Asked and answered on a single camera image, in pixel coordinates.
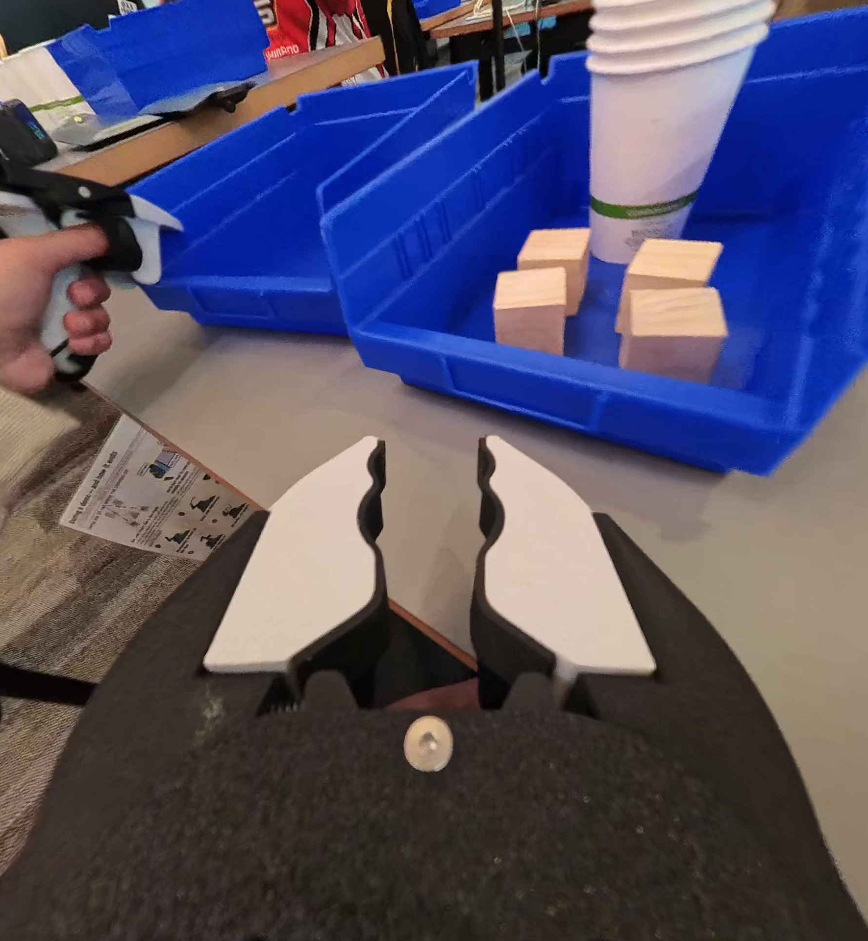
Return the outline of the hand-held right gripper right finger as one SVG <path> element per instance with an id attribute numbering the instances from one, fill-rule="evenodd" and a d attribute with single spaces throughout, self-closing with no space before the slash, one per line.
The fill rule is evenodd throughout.
<path id="1" fill-rule="evenodd" d="M 652 678 L 657 664 L 590 505 L 498 435 L 481 438 L 470 634 L 487 682 L 525 675 L 566 700 L 584 676 Z"/>

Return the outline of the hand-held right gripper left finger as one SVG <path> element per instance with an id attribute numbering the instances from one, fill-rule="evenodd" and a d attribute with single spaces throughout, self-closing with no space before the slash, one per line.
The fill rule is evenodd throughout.
<path id="1" fill-rule="evenodd" d="M 283 676 L 300 694 L 322 671 L 363 682 L 391 639 L 384 562 L 385 442 L 332 457 L 272 506 L 204 655 L 211 674 Z"/>

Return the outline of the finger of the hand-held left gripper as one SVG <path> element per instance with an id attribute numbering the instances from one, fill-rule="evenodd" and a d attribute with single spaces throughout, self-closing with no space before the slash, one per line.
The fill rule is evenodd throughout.
<path id="1" fill-rule="evenodd" d="M 159 229 L 172 229 L 183 231 L 181 221 L 171 216 L 166 210 L 149 202 L 140 196 L 133 196 L 134 217 L 142 222 L 148 222 Z"/>
<path id="2" fill-rule="evenodd" d="M 161 225 L 149 219 L 116 219 L 109 233 L 109 274 L 151 285 L 162 273 Z"/>

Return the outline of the blue plastic bin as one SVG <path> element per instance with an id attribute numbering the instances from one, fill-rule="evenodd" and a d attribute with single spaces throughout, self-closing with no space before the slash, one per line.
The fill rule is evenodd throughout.
<path id="1" fill-rule="evenodd" d="M 136 183 L 165 209 L 153 305 L 208 326 L 344 337 L 322 217 L 474 110 L 471 62 L 301 96 Z"/>
<path id="2" fill-rule="evenodd" d="M 406 384 L 768 475 L 868 368 L 868 6 L 775 24 L 734 102 L 685 229 L 722 243 L 710 384 L 618 366 L 623 269 L 600 261 L 564 356 L 494 341 L 497 276 L 529 231 L 589 214 L 583 58 L 554 57 L 326 212 L 348 334 Z"/>

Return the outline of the wooden cube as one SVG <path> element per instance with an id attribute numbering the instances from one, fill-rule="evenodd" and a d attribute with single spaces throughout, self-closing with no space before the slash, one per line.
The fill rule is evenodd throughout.
<path id="1" fill-rule="evenodd" d="M 721 242 L 647 239 L 626 268 L 621 300 L 635 290 L 708 286 L 722 251 Z"/>
<path id="2" fill-rule="evenodd" d="M 562 266 L 498 274 L 492 304 L 495 342 L 563 356 L 568 276 Z"/>
<path id="3" fill-rule="evenodd" d="M 697 384 L 710 382 L 728 337 L 713 287 L 631 290 L 620 323 L 622 369 Z"/>
<path id="4" fill-rule="evenodd" d="M 566 271 L 567 317 L 578 314 L 587 286 L 590 228 L 534 229 L 517 257 L 519 270 L 561 267 Z"/>

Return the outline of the stack of white paper cups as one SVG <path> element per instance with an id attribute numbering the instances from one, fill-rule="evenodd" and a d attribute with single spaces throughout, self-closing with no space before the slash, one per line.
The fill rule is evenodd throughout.
<path id="1" fill-rule="evenodd" d="M 627 265 L 677 239 L 775 2 L 595 2 L 590 91 L 591 253 Z"/>

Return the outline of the person's left hand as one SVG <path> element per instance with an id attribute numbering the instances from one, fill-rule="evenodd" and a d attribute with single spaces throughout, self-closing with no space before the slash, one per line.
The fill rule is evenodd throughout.
<path id="1" fill-rule="evenodd" d="M 50 383 L 55 367 L 40 340 L 40 322 L 52 281 L 107 249 L 104 233 L 92 225 L 0 240 L 0 387 L 34 395 Z"/>

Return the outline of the wooden desk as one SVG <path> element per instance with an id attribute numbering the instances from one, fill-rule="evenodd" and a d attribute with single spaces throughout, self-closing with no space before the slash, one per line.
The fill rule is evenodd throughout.
<path id="1" fill-rule="evenodd" d="M 70 150 L 41 165 L 43 171 L 108 185 L 125 185 L 160 169 L 267 112 L 299 97 L 339 86 L 385 58 L 379 37 L 272 60 L 233 112 L 205 105 L 180 120 L 158 124 L 110 146 Z"/>
<path id="2" fill-rule="evenodd" d="M 545 78 L 558 54 L 582 50 L 595 10 L 591 1 L 462 2 L 420 18 L 432 40 L 446 41 L 451 64 L 476 66 L 477 99 L 506 87 L 506 58 L 519 52 L 522 73 Z"/>

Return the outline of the printed instruction sheet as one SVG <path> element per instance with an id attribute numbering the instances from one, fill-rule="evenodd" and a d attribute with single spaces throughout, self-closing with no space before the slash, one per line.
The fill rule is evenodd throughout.
<path id="1" fill-rule="evenodd" d="M 245 497 L 122 415 L 59 523 L 124 547 L 203 562 L 254 512 Z"/>

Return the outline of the blue storage bin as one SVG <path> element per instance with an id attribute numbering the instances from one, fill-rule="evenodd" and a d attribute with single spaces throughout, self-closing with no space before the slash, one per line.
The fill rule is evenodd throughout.
<path id="1" fill-rule="evenodd" d="M 128 119 L 160 101 L 266 70 L 269 39 L 252 1 L 181 1 L 83 25 L 49 44 L 94 113 Z"/>

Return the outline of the red striped jersey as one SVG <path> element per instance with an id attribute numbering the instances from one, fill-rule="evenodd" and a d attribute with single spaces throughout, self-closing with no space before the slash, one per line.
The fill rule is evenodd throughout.
<path id="1" fill-rule="evenodd" d="M 392 74 L 386 57 L 393 53 L 392 12 L 384 1 L 256 1 L 269 45 L 265 59 L 331 49 L 379 38 L 383 60 L 346 84 L 381 80 Z"/>

